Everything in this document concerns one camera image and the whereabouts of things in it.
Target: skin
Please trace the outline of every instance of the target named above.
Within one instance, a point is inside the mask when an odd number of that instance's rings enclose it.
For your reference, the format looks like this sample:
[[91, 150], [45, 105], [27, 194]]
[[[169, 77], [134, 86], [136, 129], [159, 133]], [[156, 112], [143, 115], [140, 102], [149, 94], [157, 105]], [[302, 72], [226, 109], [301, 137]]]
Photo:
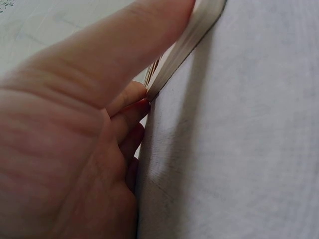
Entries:
[[0, 78], [0, 238], [135, 236], [134, 153], [150, 105], [131, 79], [194, 0], [140, 0]]

